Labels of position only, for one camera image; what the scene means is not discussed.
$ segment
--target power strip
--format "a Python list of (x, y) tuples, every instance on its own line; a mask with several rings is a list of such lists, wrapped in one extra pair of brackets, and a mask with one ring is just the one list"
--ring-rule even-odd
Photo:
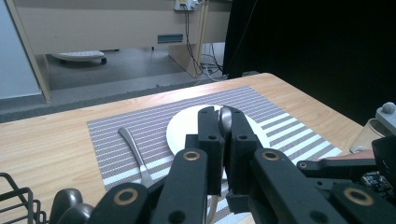
[(194, 11), (198, 7), (198, 0), (175, 0), (174, 10), (176, 11)]

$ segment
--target silver fork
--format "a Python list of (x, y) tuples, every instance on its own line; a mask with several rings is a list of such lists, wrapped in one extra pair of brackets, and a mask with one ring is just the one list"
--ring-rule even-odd
[(146, 167), (145, 163), (142, 160), (142, 157), (140, 156), (136, 142), (132, 138), (132, 135), (129, 133), (129, 131), (126, 128), (119, 128), (119, 134), (128, 143), (129, 149), (131, 149), (132, 153), (134, 154), (134, 158), (137, 161), (137, 164), (139, 164), (140, 174), (142, 175), (141, 184), (146, 188), (150, 187), (152, 184), (154, 184), (154, 181), (152, 180), (148, 168)]

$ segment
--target gray placemat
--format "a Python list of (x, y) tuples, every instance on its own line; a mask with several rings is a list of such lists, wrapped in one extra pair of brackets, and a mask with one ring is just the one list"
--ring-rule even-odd
[[(167, 124), (177, 112), (193, 105), (229, 105), (243, 111), (264, 129), (271, 148), (281, 150), (294, 163), (336, 156), (341, 152), (250, 87), (243, 87), (89, 121), (93, 148), (106, 190), (120, 183), (140, 181), (133, 154), (118, 134), (119, 127), (127, 128), (133, 135), (151, 176), (158, 180), (168, 174), (174, 158), (166, 142)], [(227, 183), (224, 182), (223, 197), (227, 191)], [(248, 215), (230, 214), (223, 197), (215, 216), (217, 223), (235, 223)]]

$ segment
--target gray floor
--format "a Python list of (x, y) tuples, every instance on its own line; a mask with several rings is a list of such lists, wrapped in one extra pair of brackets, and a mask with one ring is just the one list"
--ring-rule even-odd
[[(214, 44), (216, 60), (223, 61), (224, 43)], [(100, 61), (65, 64), (48, 55), (51, 101), (42, 95), (0, 100), (0, 116), (25, 110), (66, 105), (131, 91), (142, 91), (182, 83), (208, 81), (209, 77), (191, 77), (169, 55), (168, 47), (104, 51), (107, 64)], [(203, 63), (214, 63), (213, 50), (205, 45)], [(220, 71), (211, 77), (226, 79)]]

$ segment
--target black wire rack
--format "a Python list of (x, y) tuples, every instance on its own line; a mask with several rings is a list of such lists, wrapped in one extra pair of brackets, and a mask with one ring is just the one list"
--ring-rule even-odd
[(3, 182), (5, 179), (12, 189), (7, 192), (0, 192), (0, 203), (2, 205), (0, 207), (0, 219), (2, 223), (16, 223), (23, 220), (26, 220), (28, 224), (47, 223), (47, 214), (40, 210), (41, 202), (33, 198), (33, 192), (29, 188), (18, 188), (9, 174), (0, 173), (0, 177), (3, 177), (0, 178), (0, 181)]

